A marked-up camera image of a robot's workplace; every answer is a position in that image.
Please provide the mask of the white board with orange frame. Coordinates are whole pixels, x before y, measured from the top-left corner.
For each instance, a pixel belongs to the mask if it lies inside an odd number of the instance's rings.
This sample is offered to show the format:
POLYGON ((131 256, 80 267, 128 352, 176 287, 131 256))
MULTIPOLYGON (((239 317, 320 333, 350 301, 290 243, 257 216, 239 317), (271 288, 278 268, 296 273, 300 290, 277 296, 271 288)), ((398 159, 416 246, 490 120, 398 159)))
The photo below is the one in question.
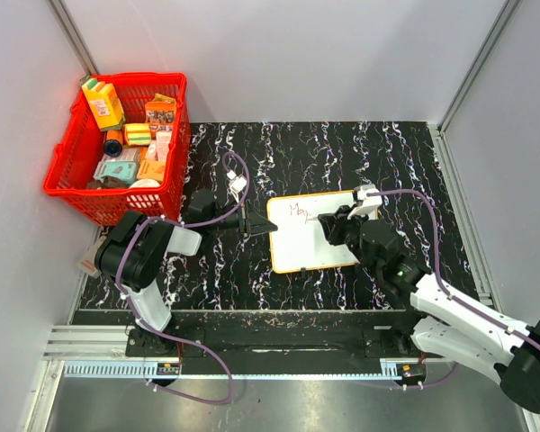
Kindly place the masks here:
MULTIPOLYGON (((333 213, 342 205, 352 207, 352 191, 290 195, 267 202, 267 218, 278 227, 269 235, 275 273, 352 266, 358 262, 346 246, 332 246, 326 241, 319 222, 305 223, 307 218, 333 213)), ((370 220, 377 218, 378 209, 369 216, 370 220)))

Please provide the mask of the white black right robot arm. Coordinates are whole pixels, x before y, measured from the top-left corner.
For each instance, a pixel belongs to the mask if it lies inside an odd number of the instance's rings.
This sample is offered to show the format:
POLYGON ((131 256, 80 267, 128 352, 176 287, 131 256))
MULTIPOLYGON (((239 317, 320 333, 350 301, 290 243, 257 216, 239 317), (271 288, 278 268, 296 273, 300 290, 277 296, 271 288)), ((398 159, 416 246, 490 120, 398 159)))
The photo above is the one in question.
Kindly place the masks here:
POLYGON ((412 259, 382 220, 347 205, 318 217, 326 241, 345 246, 373 275, 394 309, 406 312, 391 334, 401 356, 418 350, 450 359, 495 382, 524 410, 540 414, 540 321, 530 325, 455 289, 412 259))

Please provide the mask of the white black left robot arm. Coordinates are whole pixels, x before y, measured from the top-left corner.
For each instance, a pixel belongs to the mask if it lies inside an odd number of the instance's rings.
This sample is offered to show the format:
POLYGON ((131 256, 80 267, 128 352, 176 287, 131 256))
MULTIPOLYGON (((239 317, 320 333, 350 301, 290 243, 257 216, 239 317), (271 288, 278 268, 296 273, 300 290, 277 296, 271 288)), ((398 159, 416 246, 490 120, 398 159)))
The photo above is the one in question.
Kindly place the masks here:
POLYGON ((175 350, 177 335, 169 307, 158 289, 158 270, 166 254, 194 257, 203 245, 224 230, 236 230, 245 238, 275 232, 278 227, 243 202, 237 209, 221 205, 208 189, 194 192, 185 215, 184 228, 140 211, 126 211, 94 256, 94 265, 106 279, 119 283, 119 292, 133 307, 136 324, 148 331, 146 346, 158 356, 175 350))

